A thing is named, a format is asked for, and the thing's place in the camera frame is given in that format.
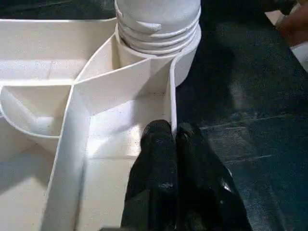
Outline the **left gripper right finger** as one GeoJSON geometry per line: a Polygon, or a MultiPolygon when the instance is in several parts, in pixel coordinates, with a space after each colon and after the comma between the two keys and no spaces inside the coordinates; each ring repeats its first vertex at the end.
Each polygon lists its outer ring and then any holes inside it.
{"type": "Polygon", "coordinates": [[[179,124],[176,145],[181,229],[250,231],[232,175],[201,130],[189,123],[179,124]]]}

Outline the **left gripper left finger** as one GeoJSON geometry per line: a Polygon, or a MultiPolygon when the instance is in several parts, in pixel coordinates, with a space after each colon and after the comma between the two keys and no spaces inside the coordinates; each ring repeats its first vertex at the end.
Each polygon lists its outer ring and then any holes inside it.
{"type": "Polygon", "coordinates": [[[121,227],[172,231],[177,222],[177,154],[170,124],[154,120],[144,129],[140,154],[128,179],[121,227]]]}

